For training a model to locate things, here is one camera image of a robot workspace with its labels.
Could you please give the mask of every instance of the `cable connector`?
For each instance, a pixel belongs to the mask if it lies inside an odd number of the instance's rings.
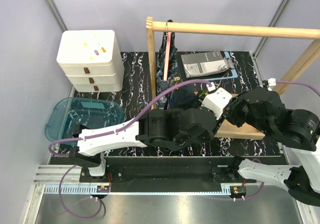
[[[276,79],[275,79],[275,78],[270,78],[270,79],[268,79],[268,85],[269,85],[270,87],[276,86],[276,85],[277,85],[277,84],[276,84]]]
[[[214,82],[211,82],[211,87],[207,84],[206,86],[208,88],[208,92],[210,94],[210,92],[215,91],[216,90],[216,86],[214,84]]]
[[[272,87],[276,86],[276,79],[275,78],[269,78],[268,80],[262,81],[262,86],[264,88],[267,88],[269,91],[272,91]]]

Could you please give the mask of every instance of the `gray booklet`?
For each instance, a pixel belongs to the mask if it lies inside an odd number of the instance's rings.
[[[232,61],[224,58],[219,51],[181,55],[187,78],[213,75],[234,69]]]

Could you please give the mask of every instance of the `white wall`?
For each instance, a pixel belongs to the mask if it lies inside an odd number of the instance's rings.
[[[121,51],[147,51],[146,18],[267,26],[281,0],[54,0],[69,30],[113,29]],[[156,49],[161,33],[156,33]],[[260,38],[177,34],[179,50],[254,51]]]
[[[320,0],[291,0],[277,27],[320,28]],[[312,40],[269,38],[258,56],[263,77],[280,79],[299,58]],[[320,90],[320,59],[315,61],[298,79],[312,84]],[[320,116],[320,98],[311,90],[301,86],[291,86],[282,100],[287,108],[304,108]]]
[[[44,127],[69,81],[56,63],[61,31],[43,0],[0,0],[0,216],[20,223],[39,164]]]

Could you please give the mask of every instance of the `metal floor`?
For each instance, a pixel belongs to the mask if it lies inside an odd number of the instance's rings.
[[[248,186],[251,194],[257,186]],[[85,200],[72,205],[83,195],[64,195],[64,202],[78,215],[92,215],[99,204]],[[57,194],[45,194],[39,209],[37,224],[68,223],[245,223],[278,224],[302,223],[296,201],[275,186],[265,186],[262,192],[251,200],[219,201],[204,196],[122,196],[110,195],[103,199],[106,213],[91,220],[81,220],[63,211]]]

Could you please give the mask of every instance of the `drawer handle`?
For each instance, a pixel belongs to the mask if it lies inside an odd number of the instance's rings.
[[[83,68],[83,70],[84,70],[84,72],[85,72],[86,74],[90,74],[90,71],[89,71],[88,68]]]

